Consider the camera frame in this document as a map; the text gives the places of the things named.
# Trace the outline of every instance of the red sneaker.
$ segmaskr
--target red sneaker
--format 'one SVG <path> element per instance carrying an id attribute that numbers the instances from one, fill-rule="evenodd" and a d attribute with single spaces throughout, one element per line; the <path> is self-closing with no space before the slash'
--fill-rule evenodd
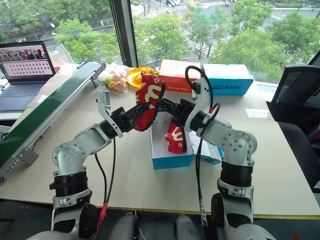
<path id="1" fill-rule="evenodd" d="M 151 126 L 157 116 L 157 99 L 164 95 L 166 82 L 151 74 L 143 74 L 141 82 L 140 89 L 135 92 L 135 101 L 137 104 L 150 102 L 150 106 L 143 115 L 136 118 L 137 125 L 134 129 L 143 132 Z"/>
<path id="2" fill-rule="evenodd" d="M 164 135 L 164 144 L 170 153 L 185 153 L 187 151 L 185 130 L 170 123 L 168 133 Z"/>

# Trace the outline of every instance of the red box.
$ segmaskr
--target red box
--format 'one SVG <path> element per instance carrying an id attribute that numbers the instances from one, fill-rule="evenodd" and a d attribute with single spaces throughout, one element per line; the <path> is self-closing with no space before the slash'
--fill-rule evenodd
<path id="1" fill-rule="evenodd" d="M 159 77 L 166 82 L 165 90 L 191 93 L 191 87 L 185 78 L 186 68 L 190 65 L 201 68 L 199 62 L 163 59 L 160 67 Z M 194 69 L 190 69 L 188 73 L 191 82 L 196 81 L 201 77 L 200 72 Z"/>

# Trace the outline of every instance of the laptop screen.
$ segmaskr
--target laptop screen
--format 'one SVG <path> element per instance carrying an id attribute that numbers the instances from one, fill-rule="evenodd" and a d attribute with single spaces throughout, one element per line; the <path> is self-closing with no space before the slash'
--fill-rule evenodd
<path id="1" fill-rule="evenodd" d="M 9 82 L 46 81 L 55 74 L 41 41 L 1 44 L 0 66 Z"/>

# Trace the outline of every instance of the window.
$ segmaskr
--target window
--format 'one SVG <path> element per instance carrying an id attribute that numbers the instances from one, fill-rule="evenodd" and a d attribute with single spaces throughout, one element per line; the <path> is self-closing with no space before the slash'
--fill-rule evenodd
<path id="1" fill-rule="evenodd" d="M 319 50 L 317 1 L 131 0 L 138 64 L 162 59 L 245 64 L 255 80 L 279 83 L 286 64 Z"/>
<path id="2" fill-rule="evenodd" d="M 122 63 L 108 0 L 1 0 L 0 42 L 42 40 L 53 64 Z"/>

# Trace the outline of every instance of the plastic bag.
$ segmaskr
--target plastic bag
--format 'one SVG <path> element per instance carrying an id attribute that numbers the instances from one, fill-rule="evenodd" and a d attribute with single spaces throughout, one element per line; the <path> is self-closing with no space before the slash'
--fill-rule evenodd
<path id="1" fill-rule="evenodd" d="M 129 68 L 125 65 L 117 65 L 112 63 L 105 67 L 95 82 L 107 89 L 117 90 L 119 92 L 127 92 L 127 74 Z"/>

